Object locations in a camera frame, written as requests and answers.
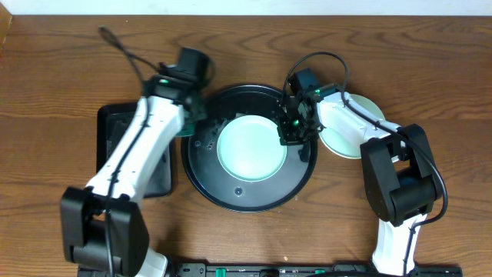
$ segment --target white wall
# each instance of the white wall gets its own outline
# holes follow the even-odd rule
[[[0,0],[13,15],[492,15],[492,0]]]

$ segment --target black plate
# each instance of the black plate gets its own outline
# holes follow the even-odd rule
[[[206,101],[208,119],[199,122],[195,135],[183,138],[183,166],[195,188],[213,203],[238,212],[261,212],[284,204],[306,184],[314,170],[317,141],[288,146],[284,164],[268,179],[246,182],[229,175],[218,161],[216,142],[222,129],[243,115],[259,115],[274,121],[282,113],[282,93],[264,85],[238,85]],[[308,162],[299,151],[309,149]]]

